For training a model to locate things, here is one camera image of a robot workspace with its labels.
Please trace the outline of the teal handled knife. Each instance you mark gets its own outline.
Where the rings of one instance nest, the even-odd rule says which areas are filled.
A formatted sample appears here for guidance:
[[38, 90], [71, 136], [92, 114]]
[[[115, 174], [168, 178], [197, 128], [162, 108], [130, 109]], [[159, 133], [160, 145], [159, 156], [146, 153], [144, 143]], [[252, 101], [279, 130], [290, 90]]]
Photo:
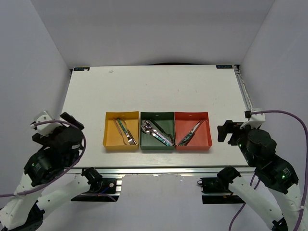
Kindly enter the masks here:
[[192, 137], [194, 136], [193, 132], [189, 132], [178, 144], [177, 146], [186, 146], [190, 140], [192, 139]]

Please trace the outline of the pink handled fork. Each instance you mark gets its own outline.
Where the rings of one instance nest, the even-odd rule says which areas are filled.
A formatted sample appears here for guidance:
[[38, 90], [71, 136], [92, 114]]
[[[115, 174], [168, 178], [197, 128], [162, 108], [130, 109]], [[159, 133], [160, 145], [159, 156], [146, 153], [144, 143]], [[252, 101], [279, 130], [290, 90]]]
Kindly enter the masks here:
[[129, 142], [128, 142], [127, 138], [126, 138], [126, 135], [123, 133], [123, 130], [120, 127], [120, 124], [118, 123], [118, 121], [115, 118], [113, 118], [113, 122], [114, 122], [114, 124], [115, 124], [115, 126], [116, 126], [116, 128], [117, 128], [117, 130], [118, 130], [118, 132], [120, 134], [120, 136], [122, 137], [124, 145], [129, 145]]

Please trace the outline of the dark handled spoon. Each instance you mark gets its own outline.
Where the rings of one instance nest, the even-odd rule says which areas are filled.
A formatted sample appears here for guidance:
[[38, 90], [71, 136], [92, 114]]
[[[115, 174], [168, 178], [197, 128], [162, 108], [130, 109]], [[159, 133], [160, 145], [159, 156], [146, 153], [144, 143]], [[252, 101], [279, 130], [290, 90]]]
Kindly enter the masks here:
[[165, 137], [168, 138], [168, 140], [172, 143], [172, 145], [175, 145], [175, 140], [174, 137], [171, 133], [168, 133], [167, 131], [165, 131], [156, 121], [154, 121], [153, 119], [150, 119], [150, 122], [152, 125], [154, 125], [154, 128], [161, 134], [163, 134]]

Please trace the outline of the teal handled fork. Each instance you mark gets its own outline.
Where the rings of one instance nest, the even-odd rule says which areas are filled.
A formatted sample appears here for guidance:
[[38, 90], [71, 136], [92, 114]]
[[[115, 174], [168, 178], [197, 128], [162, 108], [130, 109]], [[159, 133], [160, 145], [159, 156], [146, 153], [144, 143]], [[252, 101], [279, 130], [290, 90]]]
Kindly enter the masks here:
[[124, 123], [125, 120], [118, 117], [118, 118], [117, 118], [117, 121], [118, 121], [118, 123], [120, 124], [120, 127], [122, 128], [124, 134], [126, 135], [128, 142], [129, 142], [129, 141], [132, 141], [130, 135], [129, 135], [128, 132], [127, 132], [127, 129], [126, 129], [126, 126], [125, 126], [125, 123]]

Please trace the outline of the dark handled fork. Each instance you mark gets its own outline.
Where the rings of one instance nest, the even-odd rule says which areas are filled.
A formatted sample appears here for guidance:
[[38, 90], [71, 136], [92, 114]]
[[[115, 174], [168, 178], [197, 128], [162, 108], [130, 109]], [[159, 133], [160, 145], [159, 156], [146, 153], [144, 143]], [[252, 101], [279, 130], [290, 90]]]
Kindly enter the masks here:
[[132, 139], [132, 141], [129, 141], [130, 145], [137, 145], [137, 142], [135, 141], [135, 139], [134, 139], [132, 133], [131, 133], [130, 130], [128, 129], [127, 123], [126, 123], [126, 122], [124, 122], [124, 123], [125, 123], [126, 129], [127, 129], [127, 132], [128, 132], [128, 134], [130, 135], [130, 137], [131, 137], [131, 139]]

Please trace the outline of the pink handled spoon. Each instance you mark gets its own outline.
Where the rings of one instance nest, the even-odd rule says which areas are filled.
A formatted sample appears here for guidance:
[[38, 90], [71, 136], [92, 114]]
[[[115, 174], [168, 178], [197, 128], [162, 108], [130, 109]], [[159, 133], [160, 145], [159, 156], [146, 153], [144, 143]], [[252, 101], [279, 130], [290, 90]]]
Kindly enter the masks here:
[[157, 135], [154, 130], [148, 126], [145, 125], [141, 125], [141, 130], [143, 133], [148, 134], [153, 136], [154, 138], [156, 138], [157, 140], [159, 140], [162, 144], [164, 144], [165, 146], [172, 146], [173, 144], [167, 140], [166, 138], [162, 138], [159, 135]]

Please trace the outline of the teal handled spoon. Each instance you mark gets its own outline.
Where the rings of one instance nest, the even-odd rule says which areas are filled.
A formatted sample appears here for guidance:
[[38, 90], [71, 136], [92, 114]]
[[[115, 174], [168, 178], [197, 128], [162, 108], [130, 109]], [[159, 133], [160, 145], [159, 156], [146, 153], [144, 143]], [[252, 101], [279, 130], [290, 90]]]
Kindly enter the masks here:
[[159, 133], [151, 124], [151, 122], [149, 120], [143, 120], [141, 125], [145, 125], [145, 126], [148, 126], [150, 128], [152, 128], [154, 130], [154, 132], [159, 135], [160, 137], [164, 137], [161, 133]]

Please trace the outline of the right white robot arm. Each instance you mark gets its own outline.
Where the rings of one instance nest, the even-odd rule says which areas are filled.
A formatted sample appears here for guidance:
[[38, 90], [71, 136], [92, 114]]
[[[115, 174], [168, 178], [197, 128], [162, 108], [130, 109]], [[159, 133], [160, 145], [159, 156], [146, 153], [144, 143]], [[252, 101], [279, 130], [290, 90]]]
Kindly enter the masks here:
[[264, 130], [231, 120], [218, 126], [218, 141], [223, 142], [227, 134], [231, 134], [228, 144], [239, 147], [248, 165], [255, 169], [255, 175], [274, 196], [278, 208], [262, 199], [232, 166], [218, 173], [218, 188], [238, 194], [271, 230], [306, 231], [307, 192], [300, 191], [299, 179], [292, 165], [276, 154], [276, 141]]

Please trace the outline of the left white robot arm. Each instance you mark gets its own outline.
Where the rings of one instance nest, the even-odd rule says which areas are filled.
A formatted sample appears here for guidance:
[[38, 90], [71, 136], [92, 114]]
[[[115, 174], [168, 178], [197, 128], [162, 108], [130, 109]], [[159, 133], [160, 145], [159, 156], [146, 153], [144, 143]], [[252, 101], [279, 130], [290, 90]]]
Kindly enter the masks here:
[[86, 148], [84, 126], [67, 112], [60, 117], [54, 120], [43, 111], [31, 124], [36, 130], [32, 140], [42, 147], [26, 163], [19, 185], [0, 211], [5, 231], [35, 231], [61, 205], [103, 185], [102, 176], [90, 167], [60, 189], [41, 194], [79, 162]]

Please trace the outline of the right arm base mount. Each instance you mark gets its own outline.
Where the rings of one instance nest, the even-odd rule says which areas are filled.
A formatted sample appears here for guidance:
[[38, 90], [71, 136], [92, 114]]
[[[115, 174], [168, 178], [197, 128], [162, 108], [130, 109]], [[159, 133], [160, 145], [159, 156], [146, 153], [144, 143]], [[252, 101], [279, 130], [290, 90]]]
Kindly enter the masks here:
[[244, 201], [229, 190], [229, 183], [233, 183], [241, 174], [234, 167], [222, 169], [216, 177], [204, 177], [197, 181], [201, 187], [202, 203], [204, 205], [243, 204]]

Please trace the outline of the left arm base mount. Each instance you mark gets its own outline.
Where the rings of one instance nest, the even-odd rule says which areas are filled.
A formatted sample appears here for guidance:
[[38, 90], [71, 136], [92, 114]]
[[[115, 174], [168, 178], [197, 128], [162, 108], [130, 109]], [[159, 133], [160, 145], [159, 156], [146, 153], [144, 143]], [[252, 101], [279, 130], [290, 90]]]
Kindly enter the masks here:
[[90, 182], [90, 189], [72, 198], [72, 202], [117, 202], [116, 178], [106, 178], [94, 167], [83, 168], [81, 175]]

